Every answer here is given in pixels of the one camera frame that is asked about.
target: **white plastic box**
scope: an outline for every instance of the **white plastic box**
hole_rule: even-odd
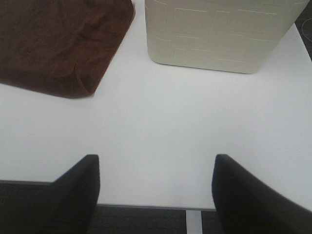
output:
[[[145,0],[158,63],[253,73],[309,0]]]

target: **table top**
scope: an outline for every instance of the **table top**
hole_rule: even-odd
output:
[[[295,26],[255,74],[161,65],[144,2],[93,97],[0,84],[0,179],[53,181],[100,158],[99,203],[213,209],[216,154],[312,210],[312,63]]]

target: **beige box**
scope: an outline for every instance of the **beige box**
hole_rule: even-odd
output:
[[[147,46],[158,63],[257,71],[309,0],[145,0]]]

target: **brown towel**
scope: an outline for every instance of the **brown towel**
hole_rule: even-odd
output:
[[[93,94],[133,15],[131,0],[0,0],[0,82]]]

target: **brown cloth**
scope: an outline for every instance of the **brown cloth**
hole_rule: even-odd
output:
[[[0,82],[93,94],[133,16],[131,0],[0,0]]]

